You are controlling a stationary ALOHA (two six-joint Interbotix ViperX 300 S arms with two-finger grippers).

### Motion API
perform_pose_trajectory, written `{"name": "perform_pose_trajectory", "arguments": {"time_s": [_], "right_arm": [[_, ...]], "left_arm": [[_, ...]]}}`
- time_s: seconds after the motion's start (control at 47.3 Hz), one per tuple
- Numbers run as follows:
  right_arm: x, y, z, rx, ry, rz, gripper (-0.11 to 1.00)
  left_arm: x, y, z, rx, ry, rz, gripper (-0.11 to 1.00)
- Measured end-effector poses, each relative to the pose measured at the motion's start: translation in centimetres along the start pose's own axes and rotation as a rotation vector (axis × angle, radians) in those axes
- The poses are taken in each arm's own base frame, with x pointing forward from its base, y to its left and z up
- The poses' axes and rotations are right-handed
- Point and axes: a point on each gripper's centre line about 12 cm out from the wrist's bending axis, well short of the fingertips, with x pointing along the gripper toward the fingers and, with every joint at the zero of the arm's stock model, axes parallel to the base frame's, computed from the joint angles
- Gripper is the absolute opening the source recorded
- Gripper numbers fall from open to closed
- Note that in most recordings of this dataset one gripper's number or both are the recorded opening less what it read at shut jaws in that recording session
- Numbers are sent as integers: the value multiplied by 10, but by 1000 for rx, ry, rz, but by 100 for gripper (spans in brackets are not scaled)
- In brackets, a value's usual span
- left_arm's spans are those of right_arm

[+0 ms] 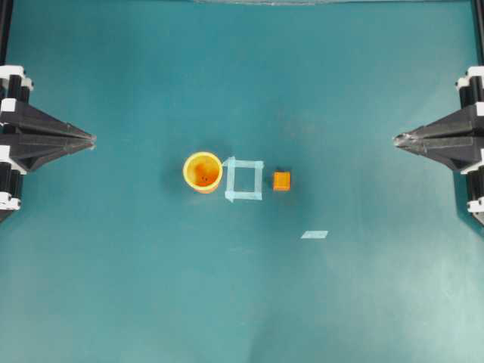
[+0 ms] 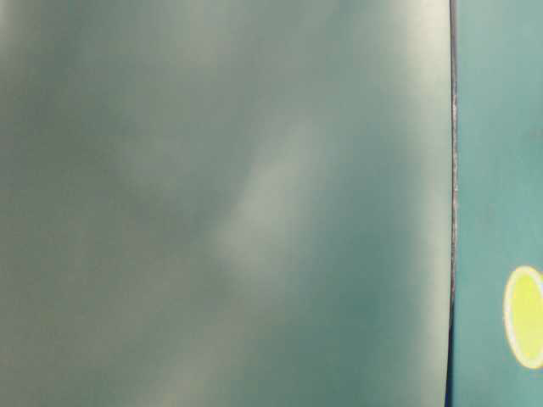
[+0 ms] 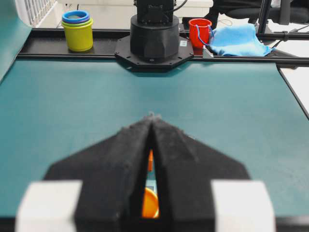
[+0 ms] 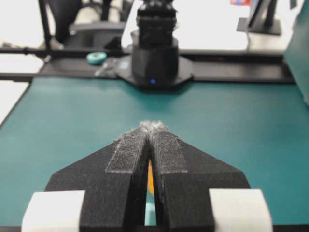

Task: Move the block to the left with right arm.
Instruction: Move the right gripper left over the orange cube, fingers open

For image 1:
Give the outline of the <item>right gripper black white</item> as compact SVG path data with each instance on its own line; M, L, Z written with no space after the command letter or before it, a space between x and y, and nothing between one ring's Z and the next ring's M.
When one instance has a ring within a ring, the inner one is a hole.
M483 66L470 67L456 82L456 88L462 109L403 132L393 138L393 143L464 175L467 211L483 225Z

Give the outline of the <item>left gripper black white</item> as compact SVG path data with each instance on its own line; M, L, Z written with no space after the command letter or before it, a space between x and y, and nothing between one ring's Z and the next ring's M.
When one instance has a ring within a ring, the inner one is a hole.
M22 66L1 66L1 221L21 208L23 177L46 163L81 150L93 149L95 137L64 123L28 103L32 80ZM8 141L6 136L20 129L49 135L85 139L80 144L63 146L28 145Z

